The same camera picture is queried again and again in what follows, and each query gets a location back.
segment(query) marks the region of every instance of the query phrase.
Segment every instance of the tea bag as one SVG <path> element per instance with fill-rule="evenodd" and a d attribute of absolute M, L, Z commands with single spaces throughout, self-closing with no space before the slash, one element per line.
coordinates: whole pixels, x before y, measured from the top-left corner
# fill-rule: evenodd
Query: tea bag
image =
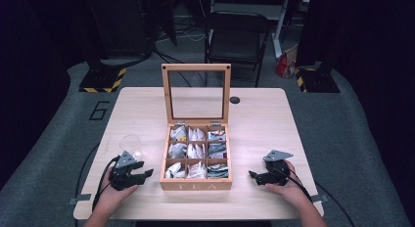
<path fill-rule="evenodd" d="M 225 130 L 209 131 L 207 133 L 207 139 L 209 141 L 226 141 Z"/>
<path fill-rule="evenodd" d="M 221 143 L 211 143 L 208 147 L 207 155 L 209 159 L 225 159 L 226 145 Z"/>
<path fill-rule="evenodd" d="M 229 172 L 226 164 L 215 164 L 207 167 L 207 177 L 227 178 L 228 176 Z"/>
<path fill-rule="evenodd" d="M 170 139 L 172 141 L 187 141 L 186 128 L 184 125 L 172 129 L 170 131 Z"/>
<path fill-rule="evenodd" d="M 187 178 L 205 178 L 206 172 L 205 172 L 205 165 L 202 164 L 201 161 L 199 161 L 196 164 L 188 165 L 187 166 L 188 173 Z"/>
<path fill-rule="evenodd" d="M 189 159 L 195 159 L 196 158 L 196 150 L 193 147 L 192 144 L 189 144 L 189 146 L 187 146 L 187 158 Z"/>
<path fill-rule="evenodd" d="M 204 131 L 202 131 L 200 128 L 196 128 L 196 134 L 198 135 L 198 141 L 205 141 L 207 138 Z"/>
<path fill-rule="evenodd" d="M 184 178 L 184 174 L 184 168 L 181 167 L 180 162 L 177 162 L 167 169 L 167 171 L 165 172 L 165 178 Z"/>
<path fill-rule="evenodd" d="M 192 129 L 189 128 L 189 140 L 190 141 L 205 141 L 206 135 L 205 133 L 200 129 Z"/>
<path fill-rule="evenodd" d="M 205 157 L 206 157 L 205 144 L 202 144 L 201 147 L 198 144 L 196 144 L 196 158 L 204 159 Z"/>
<path fill-rule="evenodd" d="M 186 144 L 176 143 L 168 147 L 168 157 L 171 159 L 184 159 L 186 156 Z"/>

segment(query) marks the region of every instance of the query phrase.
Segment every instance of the printed number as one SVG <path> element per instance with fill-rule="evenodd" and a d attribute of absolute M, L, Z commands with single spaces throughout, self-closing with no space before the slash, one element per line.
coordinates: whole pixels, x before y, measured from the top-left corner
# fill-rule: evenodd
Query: printed number
<path fill-rule="evenodd" d="M 98 102 L 97 105 L 95 105 L 94 111 L 92 111 L 92 114 L 89 116 L 89 120 L 102 120 L 104 119 L 105 113 L 107 112 L 106 108 L 99 108 L 101 104 L 108 104 L 109 102 Z"/>

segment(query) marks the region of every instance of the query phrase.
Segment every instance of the wooden tea box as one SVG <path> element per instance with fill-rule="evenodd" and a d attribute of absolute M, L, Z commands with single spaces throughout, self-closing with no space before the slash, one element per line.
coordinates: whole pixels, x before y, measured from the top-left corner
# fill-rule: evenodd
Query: wooden tea box
<path fill-rule="evenodd" d="M 162 189 L 230 190 L 231 65 L 164 64 L 161 71 L 168 121 L 161 158 Z"/>

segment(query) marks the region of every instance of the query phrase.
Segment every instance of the person's arm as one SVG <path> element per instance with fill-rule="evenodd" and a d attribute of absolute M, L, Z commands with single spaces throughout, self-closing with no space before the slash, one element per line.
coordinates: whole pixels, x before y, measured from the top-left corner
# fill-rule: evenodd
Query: person's arm
<path fill-rule="evenodd" d="M 122 191 L 114 189 L 111 185 L 109 185 L 111 170 L 112 168 L 110 167 L 105 175 L 101 186 L 101 190 L 104 191 L 102 191 L 100 200 L 98 200 L 94 211 L 92 211 L 92 214 L 85 222 L 84 227 L 106 226 L 108 220 L 119 208 L 122 202 L 138 189 L 138 185 L 131 186 L 130 188 Z"/>
<path fill-rule="evenodd" d="M 293 165 L 287 160 L 286 163 L 287 166 L 295 172 Z M 297 179 L 293 172 L 290 172 L 290 176 L 293 179 Z M 288 204 L 291 204 L 299 212 L 302 227 L 328 226 L 326 221 L 318 212 L 317 208 L 315 208 L 314 204 L 302 192 L 301 188 L 292 180 L 289 180 L 285 186 L 266 184 L 265 187 L 266 189 L 281 195 Z"/>

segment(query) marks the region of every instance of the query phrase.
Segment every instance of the glass bulb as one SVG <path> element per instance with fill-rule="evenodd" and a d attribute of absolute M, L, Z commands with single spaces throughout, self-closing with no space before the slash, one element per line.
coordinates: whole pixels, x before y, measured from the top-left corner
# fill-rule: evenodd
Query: glass bulb
<path fill-rule="evenodd" d="M 126 135 L 119 141 L 119 148 L 123 152 L 127 151 L 136 161 L 143 160 L 143 151 L 140 146 L 140 137 L 135 134 Z"/>

